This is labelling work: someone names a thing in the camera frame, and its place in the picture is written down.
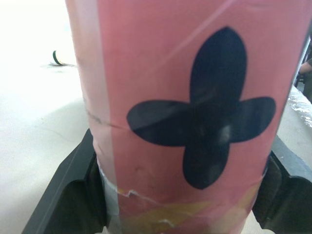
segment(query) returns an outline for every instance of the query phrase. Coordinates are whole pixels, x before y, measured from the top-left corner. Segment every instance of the white surface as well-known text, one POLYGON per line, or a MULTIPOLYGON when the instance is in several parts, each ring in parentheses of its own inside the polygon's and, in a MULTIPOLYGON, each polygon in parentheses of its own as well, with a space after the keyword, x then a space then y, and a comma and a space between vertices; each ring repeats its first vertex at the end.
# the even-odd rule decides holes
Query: white surface
MULTIPOLYGON (((76 68, 50 67, 68 38, 62 0, 0 0, 0 234, 20 234, 87 118, 76 68)), ((250 215, 244 234, 264 234, 250 215)))

